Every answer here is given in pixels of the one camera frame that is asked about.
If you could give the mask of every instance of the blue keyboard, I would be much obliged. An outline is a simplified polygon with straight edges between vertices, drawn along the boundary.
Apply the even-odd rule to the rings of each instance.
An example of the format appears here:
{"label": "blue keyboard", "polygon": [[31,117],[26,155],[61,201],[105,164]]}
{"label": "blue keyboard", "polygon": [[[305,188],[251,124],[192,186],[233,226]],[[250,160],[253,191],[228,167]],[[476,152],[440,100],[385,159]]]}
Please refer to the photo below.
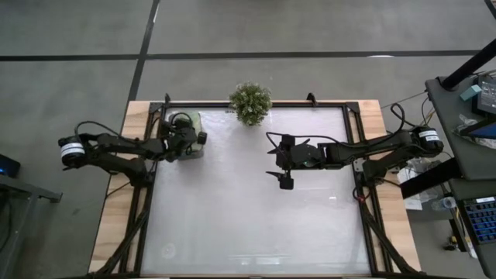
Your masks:
{"label": "blue keyboard", "polygon": [[478,244],[496,242],[496,197],[463,201]]}

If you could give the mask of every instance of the wooden board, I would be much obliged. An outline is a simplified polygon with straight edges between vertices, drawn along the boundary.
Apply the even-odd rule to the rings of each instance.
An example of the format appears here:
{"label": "wooden board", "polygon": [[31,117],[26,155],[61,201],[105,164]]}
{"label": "wooden board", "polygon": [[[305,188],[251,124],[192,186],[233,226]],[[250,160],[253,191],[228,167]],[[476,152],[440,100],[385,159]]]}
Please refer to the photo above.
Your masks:
{"label": "wooden board", "polygon": [[[383,136],[386,133],[384,121],[382,119],[381,107],[379,106],[379,101],[377,100],[337,100],[320,102],[359,102],[365,137],[367,139],[371,139],[374,137]],[[124,126],[122,128],[123,136],[130,138],[143,138],[149,105],[149,101],[135,101],[129,103]],[[356,136],[356,130],[356,127],[353,127],[355,139],[358,138]],[[389,174],[387,179],[396,181],[395,175],[392,174]],[[110,180],[108,191],[112,191],[126,182],[127,180],[124,175],[116,175]],[[146,190],[143,189],[142,191],[143,193],[141,194],[141,197],[144,197],[144,192]],[[381,213],[383,216],[387,237],[391,240],[393,245],[405,258],[405,260],[416,270],[420,270],[420,263],[415,249],[410,224],[408,222],[405,205],[403,203],[403,197],[401,196],[401,190],[392,184],[382,184],[377,186],[377,193],[381,205]],[[95,242],[95,248],[91,257],[89,272],[97,271],[100,267],[102,267],[123,239],[126,231],[132,196],[133,188],[128,186],[124,187],[120,191],[117,191],[105,201],[98,235]],[[136,242],[137,236],[133,241],[131,253],[129,255],[129,270],[132,270],[133,268]],[[379,248],[377,238],[375,237],[374,246],[376,247],[375,250],[378,265],[380,270],[383,270],[383,268],[381,268],[384,266],[384,263],[381,260],[381,250]]]}

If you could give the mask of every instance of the gray floor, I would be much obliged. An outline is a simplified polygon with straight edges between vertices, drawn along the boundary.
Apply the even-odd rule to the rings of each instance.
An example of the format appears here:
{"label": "gray floor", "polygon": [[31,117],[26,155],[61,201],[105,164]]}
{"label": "gray floor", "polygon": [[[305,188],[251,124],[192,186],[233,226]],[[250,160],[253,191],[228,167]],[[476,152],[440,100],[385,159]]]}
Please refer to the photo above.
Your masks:
{"label": "gray floor", "polygon": [[[0,2],[1,55],[139,53],[152,1]],[[236,51],[474,50],[496,37],[482,0],[163,0],[149,53]],[[227,99],[257,81],[276,99],[374,98],[382,105],[424,90],[468,57],[148,61],[137,99]],[[135,61],[0,62],[0,153],[22,163],[20,178],[63,191],[40,202],[14,278],[82,275],[88,269],[109,176],[63,172],[57,139],[91,119],[120,129]],[[495,68],[496,64],[487,65]],[[402,102],[422,120],[425,96]],[[399,121],[384,110],[395,130]],[[434,118],[432,126],[440,129]],[[468,255],[440,248],[447,222],[412,222],[422,269],[482,278]]]}

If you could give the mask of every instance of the white tabletop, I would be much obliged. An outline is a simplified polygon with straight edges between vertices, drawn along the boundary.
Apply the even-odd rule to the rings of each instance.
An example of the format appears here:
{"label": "white tabletop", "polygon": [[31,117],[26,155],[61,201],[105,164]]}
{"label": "white tabletop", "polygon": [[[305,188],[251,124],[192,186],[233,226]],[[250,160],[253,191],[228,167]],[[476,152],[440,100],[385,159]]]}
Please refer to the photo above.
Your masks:
{"label": "white tabletop", "polygon": [[142,275],[370,273],[350,166],[293,171],[293,191],[265,174],[281,172],[265,132],[346,141],[341,108],[273,108],[254,127],[199,112],[204,156],[158,165]]}

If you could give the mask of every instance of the green plant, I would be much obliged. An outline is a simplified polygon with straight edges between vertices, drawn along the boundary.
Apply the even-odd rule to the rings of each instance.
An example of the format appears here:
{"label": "green plant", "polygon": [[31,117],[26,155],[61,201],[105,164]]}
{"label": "green plant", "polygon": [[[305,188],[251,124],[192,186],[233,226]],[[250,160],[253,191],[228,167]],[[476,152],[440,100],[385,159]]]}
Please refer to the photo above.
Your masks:
{"label": "green plant", "polygon": [[269,88],[263,88],[251,81],[238,84],[229,96],[231,109],[244,125],[259,125],[272,107]]}

